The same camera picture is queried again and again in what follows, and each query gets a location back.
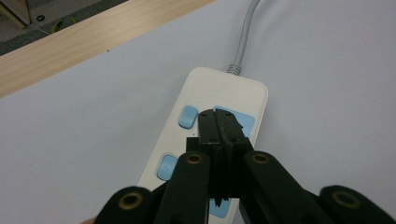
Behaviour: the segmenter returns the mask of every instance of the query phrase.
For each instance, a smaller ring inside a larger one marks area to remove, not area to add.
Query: white surface
[[[233,60],[248,4],[216,1],[0,99],[0,222],[79,223],[136,185],[190,70]],[[344,185],[393,217],[395,11],[263,1],[243,63],[269,90],[256,149],[314,193]]]
[[[233,111],[250,115],[254,118],[250,142],[254,146],[262,114],[268,99],[268,90],[260,82],[245,77],[233,76],[210,68],[193,69],[183,85],[172,112],[163,127],[161,136],[150,156],[146,169],[139,181],[139,186],[154,190],[163,181],[157,177],[157,171],[165,155],[179,157],[186,152],[186,138],[197,137],[197,122],[189,129],[178,125],[178,119],[184,106],[191,105],[199,113],[215,106],[222,106]],[[227,224],[233,220],[237,200],[232,200],[227,216],[218,218],[209,216],[211,224]]]

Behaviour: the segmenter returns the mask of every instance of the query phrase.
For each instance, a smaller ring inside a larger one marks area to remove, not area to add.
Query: power cord
[[[242,34],[241,34],[241,39],[239,41],[239,48],[236,53],[235,60],[233,63],[230,64],[230,66],[227,69],[227,73],[240,76],[241,71],[242,71],[242,60],[245,55],[245,50],[247,47],[247,42],[248,42],[248,30],[250,28],[251,24],[251,19],[254,14],[254,10],[256,10],[257,5],[260,3],[260,0],[252,0],[250,3],[250,6],[247,9],[247,15],[245,17],[244,25],[242,27]]]

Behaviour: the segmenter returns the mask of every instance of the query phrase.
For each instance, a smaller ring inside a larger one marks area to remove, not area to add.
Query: blue button
[[[221,206],[217,207],[215,204],[215,200],[209,201],[209,213],[215,217],[225,218],[228,213],[228,208],[230,207],[231,199],[228,201],[221,201]]]
[[[222,110],[227,110],[228,112],[233,113],[233,115],[235,116],[236,120],[238,120],[239,124],[242,126],[242,132],[244,133],[245,137],[250,137],[251,136],[251,132],[253,131],[253,126],[254,126],[254,117],[238,112],[238,111],[234,111],[222,106],[215,106],[213,107],[214,110],[216,109],[222,109]]]
[[[198,116],[198,110],[195,107],[186,105],[181,112],[180,118],[178,119],[178,125],[185,129],[190,129],[194,125],[195,119]]]
[[[161,180],[167,181],[171,178],[175,169],[177,159],[173,156],[166,155],[161,161],[160,168],[157,171],[157,176]]]

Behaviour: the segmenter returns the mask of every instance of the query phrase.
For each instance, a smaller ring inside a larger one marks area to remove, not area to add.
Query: white power strip
[[[255,80],[209,68],[193,69],[177,98],[139,186],[154,190],[171,177],[177,158],[186,152],[186,138],[197,137],[196,116],[210,108],[233,112],[254,146],[267,102],[268,90]],[[238,200],[215,207],[210,202],[209,223],[231,223]]]

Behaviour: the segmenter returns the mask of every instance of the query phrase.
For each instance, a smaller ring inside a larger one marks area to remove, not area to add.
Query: black object
[[[327,187],[319,196],[304,190],[275,157],[253,149],[230,112],[200,113],[198,129],[168,182],[152,192],[122,189],[95,224],[207,223],[209,198],[217,205],[239,198],[246,223],[396,224],[353,189]]]
[[[43,16],[43,15],[39,15],[39,16],[37,16],[35,19],[36,19],[37,21],[43,21],[44,19],[46,19],[46,17]]]

